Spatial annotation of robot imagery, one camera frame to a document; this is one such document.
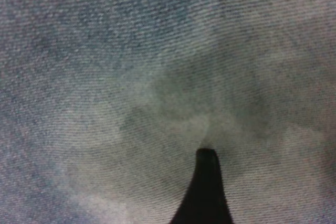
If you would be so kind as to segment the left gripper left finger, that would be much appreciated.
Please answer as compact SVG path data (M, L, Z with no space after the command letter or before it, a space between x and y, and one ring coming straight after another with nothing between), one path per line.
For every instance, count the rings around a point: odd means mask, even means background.
M202 206L202 179L201 172L204 165L206 149L196 151L195 168L187 191L170 223L201 223L203 217Z

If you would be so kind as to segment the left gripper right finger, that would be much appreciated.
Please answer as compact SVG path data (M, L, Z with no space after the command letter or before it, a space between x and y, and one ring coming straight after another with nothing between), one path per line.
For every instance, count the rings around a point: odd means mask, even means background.
M226 201L221 166L213 149L202 149L206 163L206 213L209 223L234 223Z

